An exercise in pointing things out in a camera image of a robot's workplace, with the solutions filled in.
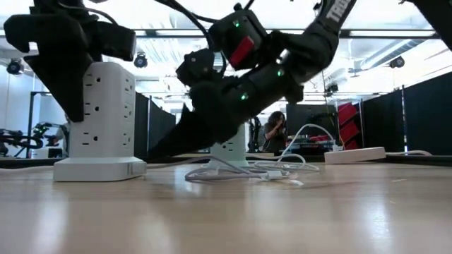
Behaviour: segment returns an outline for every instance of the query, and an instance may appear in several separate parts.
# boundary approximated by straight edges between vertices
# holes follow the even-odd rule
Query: black partition
[[[148,149],[157,143],[176,126],[176,116],[159,108],[152,100],[149,102]]]
[[[405,150],[402,90],[362,103],[365,147],[385,147],[387,152]]]
[[[409,150],[452,155],[452,73],[405,89]]]
[[[149,98],[136,92],[135,94],[135,138],[133,154],[137,158],[148,156],[148,117]]]

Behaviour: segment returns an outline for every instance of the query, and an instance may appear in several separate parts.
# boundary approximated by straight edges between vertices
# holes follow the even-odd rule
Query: white power strip
[[[386,158],[386,151],[384,150],[384,147],[372,147],[325,153],[326,164],[348,164],[384,158]]]

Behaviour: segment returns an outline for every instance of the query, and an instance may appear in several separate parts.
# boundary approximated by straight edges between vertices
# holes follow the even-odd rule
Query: cable connector
[[[283,179],[283,173],[281,171],[268,171],[267,173],[259,174],[262,180],[265,181],[273,181],[273,180],[281,180]]]
[[[333,152],[342,151],[343,147],[340,145],[333,145]]]

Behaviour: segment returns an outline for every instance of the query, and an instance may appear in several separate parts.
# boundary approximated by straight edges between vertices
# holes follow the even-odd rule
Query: white cable
[[[225,162],[218,160],[218,158],[212,157],[212,159],[216,159],[216,160],[222,162],[223,164],[225,164],[226,167],[218,167],[218,168],[213,169],[213,168],[208,168],[208,165],[204,164],[201,166],[200,169],[195,169],[193,171],[190,171],[185,176],[185,179],[190,180],[190,181],[210,181],[210,180],[228,180],[228,179],[235,179],[235,178],[242,179],[242,178],[258,178],[258,177],[260,177],[265,180],[274,180],[274,179],[272,179],[271,175],[275,174],[275,172],[277,172],[277,171],[279,171],[282,174],[282,177],[288,176],[291,171],[306,170],[306,171],[319,172],[320,169],[314,165],[307,164],[306,160],[303,158],[303,156],[296,155],[296,154],[286,155],[286,153],[288,152],[288,150],[290,149],[290,147],[292,146],[294,141],[297,139],[299,134],[307,127],[314,127],[314,128],[321,129],[329,136],[329,138],[332,141],[334,141],[333,136],[325,128],[323,128],[322,126],[318,126],[316,124],[309,123],[309,124],[302,126],[298,130],[298,132],[297,132],[297,134],[295,134],[292,142],[287,146],[287,148],[284,150],[284,152],[282,152],[282,154],[280,156],[269,157],[269,156],[261,156],[261,155],[249,154],[249,153],[246,154],[246,156],[255,157],[255,158],[259,158],[259,159],[277,159],[276,162],[274,162],[274,161],[258,161],[258,162],[252,162],[253,164],[250,167],[239,168],[239,167],[231,167],[231,165],[227,165]],[[283,158],[287,158],[287,157],[299,158],[302,161],[302,163],[281,162],[281,160]],[[236,174],[235,175],[230,175],[230,174],[222,175],[222,174],[220,174],[221,171],[227,171],[227,172],[232,172],[232,173],[236,173]],[[215,172],[216,175],[215,176],[206,175],[209,172]]]
[[[22,168],[22,169],[0,169],[0,175],[35,173],[35,172],[49,171],[49,170],[53,170],[53,166],[28,167],[28,168]]]
[[[284,150],[284,152],[282,152],[281,156],[285,155],[285,154],[289,151],[290,147],[293,145],[293,143],[295,142],[295,140],[297,139],[297,137],[299,136],[299,134],[300,134],[305,128],[307,128],[307,127],[314,127],[314,128],[319,128],[319,129],[321,129],[322,131],[324,131],[324,132],[330,137],[331,141],[334,142],[333,136],[332,136],[332,135],[324,128],[324,127],[318,126],[318,125],[316,125],[316,124],[308,123],[308,124],[303,125],[303,126],[297,131],[297,134],[295,134],[294,138],[292,139],[292,142],[290,142],[290,144],[285,148],[285,150]]]
[[[408,152],[387,152],[386,155],[425,155],[431,156],[432,154],[422,150],[413,150]]]

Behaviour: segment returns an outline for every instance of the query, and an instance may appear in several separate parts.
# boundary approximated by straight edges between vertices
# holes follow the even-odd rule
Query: wooden table
[[[449,253],[452,169],[323,166],[303,186],[189,183],[196,165],[115,183],[0,176],[0,254]]]

